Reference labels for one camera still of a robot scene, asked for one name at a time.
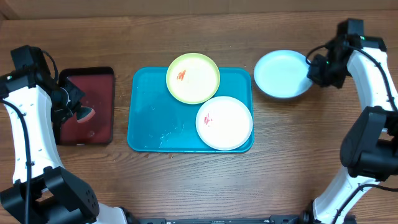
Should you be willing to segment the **light blue plastic plate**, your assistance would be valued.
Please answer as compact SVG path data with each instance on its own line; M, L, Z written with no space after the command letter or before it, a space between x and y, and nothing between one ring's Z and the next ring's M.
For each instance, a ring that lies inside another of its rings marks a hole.
M275 50L261 57L254 67L254 81L265 94L290 99L309 90L309 65L304 55L293 50Z

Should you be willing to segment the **yellow-green plastic plate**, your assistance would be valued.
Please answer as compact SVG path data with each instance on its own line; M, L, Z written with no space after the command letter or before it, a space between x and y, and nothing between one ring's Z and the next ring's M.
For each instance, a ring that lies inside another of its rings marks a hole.
M221 81L216 63L206 55L187 53L169 65L166 85L178 101L190 105L209 100L218 90Z

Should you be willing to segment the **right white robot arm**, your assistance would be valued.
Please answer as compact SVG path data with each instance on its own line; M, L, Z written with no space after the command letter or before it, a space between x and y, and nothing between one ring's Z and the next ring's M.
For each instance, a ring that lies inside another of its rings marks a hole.
M340 34L323 48L327 55L314 56L307 76L321 87L341 87L351 76L362 112L341 143L340 170L298 223L348 223L348 212L367 191L397 175L397 90L384 41Z

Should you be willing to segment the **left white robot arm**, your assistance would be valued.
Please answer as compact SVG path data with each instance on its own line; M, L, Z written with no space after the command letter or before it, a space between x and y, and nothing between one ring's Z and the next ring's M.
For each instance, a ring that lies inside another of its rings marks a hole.
M1 76L1 103L12 126L13 186L1 205L20 223L139 223L123 207L100 203L85 181L67 171L57 151L54 129L73 115L87 121L84 92L51 72L49 53L29 45L11 51L15 69Z

